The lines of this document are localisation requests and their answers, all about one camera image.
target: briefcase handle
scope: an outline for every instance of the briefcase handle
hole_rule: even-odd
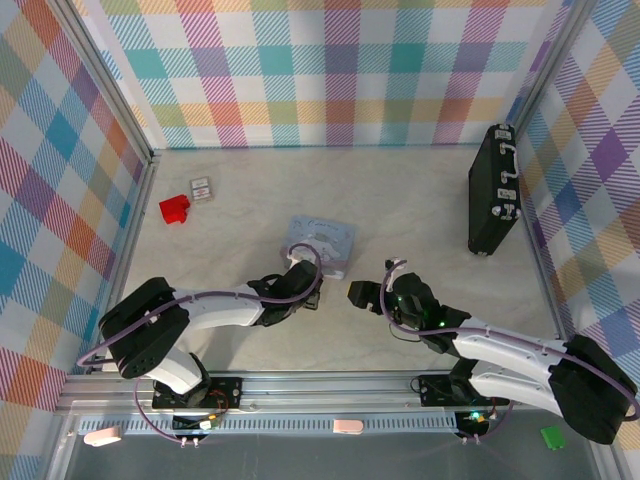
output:
[[[508,143],[501,143],[500,144],[500,155],[506,155],[507,154],[507,150],[511,150],[513,152],[513,171],[516,173],[511,173],[511,172],[507,172],[506,170],[503,170],[500,173],[500,180],[502,181],[502,183],[507,183],[509,181],[509,178],[518,178],[518,152],[516,150],[516,147],[514,147],[513,145],[509,145]]]

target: pink eraser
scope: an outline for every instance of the pink eraser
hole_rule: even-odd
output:
[[[360,435],[364,432],[362,420],[334,420],[333,433],[346,433],[349,435]]]
[[[119,426],[96,430],[95,432],[87,433],[84,436],[84,443],[91,445],[92,447],[101,447],[119,440],[122,440]]]

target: black briefcase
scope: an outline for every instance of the black briefcase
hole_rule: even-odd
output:
[[[469,170],[469,250],[492,255],[520,218],[516,135],[494,125]]]

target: cable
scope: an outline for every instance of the cable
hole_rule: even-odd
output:
[[[504,412],[504,415],[502,415],[502,417],[500,418],[500,420],[498,420],[498,423],[496,424],[495,427],[493,427],[492,429],[490,429],[487,433],[485,433],[484,435],[479,435],[478,439],[483,439],[483,440],[487,440],[488,438],[493,437],[497,432],[499,432],[501,429],[504,428],[504,425],[507,423],[507,420],[509,419],[509,417],[511,416],[511,412],[513,412],[513,407],[514,407],[514,402],[509,402],[509,407],[507,408],[507,411]],[[474,438],[474,435],[471,435],[463,430],[458,430],[458,432],[462,435],[464,435],[467,438]]]
[[[496,415],[496,412],[498,411],[498,401],[496,400],[496,397],[491,397],[491,403],[493,404],[493,408],[489,412],[489,418]]]
[[[514,342],[518,345],[522,345],[527,348],[534,348],[536,351],[542,350],[542,346],[538,343],[531,342],[529,340],[524,340],[522,338],[514,337],[513,335],[509,335],[507,333],[488,331],[484,328],[460,327],[460,328],[440,328],[437,330],[411,330],[409,328],[401,327],[394,321],[393,317],[389,313],[389,310],[387,310],[387,306],[385,305],[385,301],[384,301],[384,293],[387,290],[387,284],[389,283],[389,279],[391,278],[391,275],[393,274],[394,270],[396,270],[401,265],[404,265],[405,263],[407,263],[406,260],[401,260],[398,263],[396,263],[393,267],[391,267],[389,270],[387,270],[387,273],[382,279],[382,284],[380,286],[380,308],[385,318],[387,319],[387,321],[394,328],[400,330],[401,332],[409,333],[412,335],[419,335],[421,337],[425,337],[428,335],[442,335],[443,333],[475,333],[475,334],[479,333],[479,334],[487,335],[489,337],[493,337],[497,339],[509,340],[511,342]],[[615,381],[609,375],[602,373],[600,370],[598,370],[592,365],[589,365],[587,362],[580,360],[579,358],[574,357],[573,355],[569,355],[565,352],[561,352],[560,350],[556,350],[555,348],[545,347],[545,351],[549,355],[555,355],[556,357],[573,362],[576,365],[584,368],[588,372],[594,374],[596,377],[607,382],[613,388],[618,390],[622,395],[624,395],[634,409],[634,412],[632,415],[624,418],[625,422],[633,422],[640,418],[640,403],[638,403],[638,400],[636,400],[636,397],[633,395],[633,393],[629,392],[623,385]]]
[[[316,288],[316,285],[318,285],[318,282],[320,281],[320,278],[322,277],[322,260],[320,259],[320,254],[316,251],[316,249],[313,248],[311,245],[308,245],[306,243],[296,243],[295,245],[292,245],[289,248],[289,254],[291,254],[293,252],[293,250],[298,248],[298,247],[304,247],[304,248],[309,249],[316,257],[316,260],[315,260],[316,276],[313,279],[313,282],[311,283],[309,288],[307,288],[300,295],[296,295],[296,296],[291,297],[291,298],[280,299],[280,298],[260,297],[258,295],[251,295],[249,293],[226,292],[226,291],[221,291],[221,290],[211,290],[211,291],[208,291],[208,292],[196,293],[194,295],[186,295],[184,297],[177,298],[177,299],[171,300],[171,301],[169,301],[167,303],[164,303],[164,304],[160,305],[158,308],[156,308],[156,309],[152,310],[151,312],[147,313],[142,318],[140,318],[140,320],[137,320],[136,322],[134,322],[131,325],[129,325],[127,328],[121,330],[120,332],[116,333],[114,336],[109,337],[109,339],[105,340],[101,344],[99,344],[96,347],[94,347],[91,350],[89,350],[87,353],[85,353],[83,356],[81,356],[78,359],[76,364],[79,367],[91,367],[91,366],[95,366],[95,365],[104,365],[106,362],[104,362],[103,360],[89,360],[89,359],[93,355],[98,353],[100,350],[102,350],[103,348],[109,347],[109,346],[113,345],[114,343],[122,340],[124,337],[129,335],[131,332],[137,330],[142,325],[144,325],[147,322],[149,322],[153,317],[156,317],[156,316],[160,315],[162,312],[170,309],[171,307],[175,307],[176,305],[180,305],[181,303],[192,302],[192,301],[199,300],[201,298],[206,298],[206,297],[244,298],[246,300],[254,300],[254,301],[261,302],[261,303],[270,303],[272,305],[287,305],[287,304],[290,304],[290,303],[299,302],[300,300],[304,300],[305,298],[307,298],[314,291],[314,289]]]
[[[147,417],[146,413],[144,413],[144,411],[142,410],[142,405],[140,405],[140,399],[138,398],[138,386],[140,385],[140,380],[142,380],[142,377],[138,377],[136,378],[136,383],[133,386],[133,403],[136,404],[136,408],[138,409],[138,413],[140,414],[140,416],[142,417],[142,420],[145,421],[145,423],[147,425],[149,425],[149,428],[151,428],[151,430],[153,430],[154,432],[156,432],[158,435],[160,435],[163,438],[166,438],[167,440],[170,440],[174,443],[179,443],[180,445],[182,445],[183,441],[177,439],[176,437],[173,437],[171,435],[169,435],[166,432],[163,432],[162,430],[160,430],[158,427],[156,427],[153,422],[151,420],[149,420],[149,417]],[[186,443],[193,443],[195,445],[195,443],[193,441],[187,441]]]
[[[211,392],[209,393],[209,396],[213,396],[213,395],[218,395],[218,396],[222,396],[222,398],[224,398],[224,403],[225,403],[225,407],[224,407],[224,412],[221,412],[221,415],[224,415],[225,413],[227,413],[229,411],[229,397],[227,397],[227,394],[224,393],[222,390],[211,390]],[[222,410],[222,408],[220,408],[220,400],[218,400],[218,409]]]
[[[411,379],[411,381],[409,382],[409,388],[413,391],[413,393],[417,393],[418,395],[421,395],[421,392],[420,392],[419,390],[416,390],[416,389],[415,389],[415,387],[413,386],[413,382],[414,382],[415,380],[418,380],[418,379],[420,379],[420,375],[418,375],[418,376],[416,376],[416,377],[413,377],[413,378]],[[436,391],[436,392],[438,392],[440,395],[444,395],[445,397],[449,397],[449,398],[454,398],[453,393],[445,393],[445,392],[443,392],[443,391],[442,391],[442,390],[440,390],[439,388],[437,388],[437,387],[435,387],[434,385],[432,385],[432,384],[430,384],[429,382],[427,382],[424,378],[422,378],[422,381],[427,385],[427,387],[428,387],[428,388],[431,388],[432,390],[435,390],[435,391]],[[496,399],[495,399],[495,398],[493,398],[493,397],[491,398],[491,403],[493,403],[493,408],[492,408],[491,412],[489,412],[489,415],[488,415],[488,417],[489,417],[489,418],[491,418],[491,416],[492,416],[493,414],[495,414],[495,413],[496,413],[497,408],[498,408],[497,401],[496,401]],[[502,425],[502,423],[505,421],[505,417],[507,417],[507,415],[511,415],[511,410],[513,410],[513,402],[510,402],[510,403],[509,403],[509,408],[507,409],[507,412],[506,412],[506,413],[505,413],[505,415],[500,419],[500,422],[499,422],[499,423],[494,427],[494,429],[493,429],[492,431],[495,431],[495,429],[497,429],[498,427],[500,427],[500,425]],[[468,434],[468,433],[466,433],[466,432],[464,432],[464,431],[462,431],[462,430],[459,430],[459,432],[460,432],[462,435],[465,435],[465,436],[467,436],[467,437],[469,437],[469,438],[473,438],[473,436],[472,436],[472,435],[470,435],[470,434]],[[488,433],[489,433],[489,432],[487,432],[486,434],[482,435],[482,438],[486,437],[486,435],[487,435]]]
[[[422,340],[409,340],[408,338],[400,338],[400,337],[398,337],[395,333],[393,333],[393,330],[391,330],[391,325],[389,325],[389,333],[391,334],[391,336],[393,338],[395,338],[396,340],[400,340],[401,342],[422,343]]]
[[[247,294],[247,293],[236,293],[236,292],[225,292],[225,291],[211,290],[211,291],[208,291],[208,292],[201,292],[201,293],[195,294],[193,296],[187,295],[187,296],[184,296],[182,298],[171,300],[171,301],[159,306],[158,308],[154,309],[153,311],[149,312],[148,314],[143,316],[140,320],[132,323],[127,328],[125,328],[122,331],[120,331],[117,334],[115,334],[113,337],[110,337],[109,339],[107,339],[104,342],[102,342],[100,345],[98,345],[98,346],[92,348],[91,350],[89,350],[87,353],[85,353],[82,357],[80,357],[78,359],[78,361],[76,362],[77,365],[80,366],[80,367],[88,367],[88,366],[92,366],[92,365],[103,365],[105,363],[103,360],[89,361],[89,358],[91,358],[93,355],[95,355],[101,349],[103,349],[105,347],[109,347],[110,345],[113,345],[117,341],[122,340],[124,337],[129,335],[131,332],[135,331],[137,328],[140,328],[142,325],[144,325],[145,323],[150,321],[151,318],[153,318],[153,317],[155,317],[157,315],[160,315],[165,310],[168,310],[169,308],[171,308],[171,307],[173,307],[175,305],[179,305],[181,303],[198,300],[198,299],[204,298],[204,297],[244,298],[244,299],[247,299],[247,300],[254,300],[254,301],[263,302],[263,303],[271,303],[271,304],[275,304],[275,305],[287,305],[289,303],[295,303],[295,302],[299,302],[300,300],[304,300],[305,298],[307,298],[314,291],[314,289],[318,285],[318,282],[320,281],[320,278],[322,277],[322,260],[320,259],[320,254],[316,251],[316,249],[313,248],[311,245],[308,245],[306,243],[296,243],[295,245],[292,245],[289,248],[289,254],[291,254],[293,252],[293,250],[295,248],[297,248],[297,247],[304,247],[304,248],[309,249],[316,257],[316,261],[315,261],[316,276],[313,279],[313,282],[311,283],[309,288],[307,288],[300,295],[296,295],[294,297],[286,298],[286,299],[277,299],[277,298],[260,297],[260,296],[257,296],[257,295],[250,295],[250,294]],[[186,437],[183,437],[182,440],[179,440],[176,437],[173,437],[173,436],[169,435],[168,433],[163,432],[162,430],[160,430],[158,427],[156,427],[151,422],[149,417],[147,417],[147,415],[142,410],[142,406],[140,405],[140,400],[138,398],[138,386],[140,385],[140,380],[141,379],[142,379],[142,377],[138,377],[136,379],[136,383],[135,383],[135,385],[133,387],[133,401],[134,401],[134,403],[136,405],[136,408],[138,409],[138,413],[142,417],[142,420],[144,420],[144,422],[147,425],[149,425],[149,428],[151,428],[154,432],[156,432],[161,437],[166,438],[167,440],[170,440],[170,441],[172,441],[174,443],[179,443],[183,447],[185,445],[187,445],[187,444],[193,444],[194,446],[198,446],[200,443],[202,443],[202,442],[199,442],[197,439],[188,440]],[[224,398],[225,398],[225,400],[227,402],[227,410],[228,410],[229,409],[229,400],[228,400],[227,396],[224,394],[224,392],[221,392],[221,393],[223,394],[223,396],[224,396]]]

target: red block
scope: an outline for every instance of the red block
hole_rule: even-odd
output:
[[[191,206],[186,195],[178,195],[159,203],[162,218],[166,223],[184,223],[187,219],[187,208]]]

